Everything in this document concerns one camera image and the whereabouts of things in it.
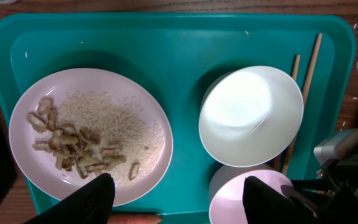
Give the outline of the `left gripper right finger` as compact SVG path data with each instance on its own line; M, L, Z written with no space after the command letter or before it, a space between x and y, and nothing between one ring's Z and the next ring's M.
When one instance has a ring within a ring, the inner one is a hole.
M292 202L255 176L244 181L242 204L249 224L315 224L300 202Z

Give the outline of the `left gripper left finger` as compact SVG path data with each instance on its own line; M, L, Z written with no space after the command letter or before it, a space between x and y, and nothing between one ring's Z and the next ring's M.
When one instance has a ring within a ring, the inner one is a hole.
M114 180L104 173L25 224L107 224L114 198Z

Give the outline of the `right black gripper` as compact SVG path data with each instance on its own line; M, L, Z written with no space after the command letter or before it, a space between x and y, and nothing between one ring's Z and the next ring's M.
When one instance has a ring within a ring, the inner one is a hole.
M318 223L358 223L358 155L330 159L318 170L322 176L292 180L295 189L316 205Z

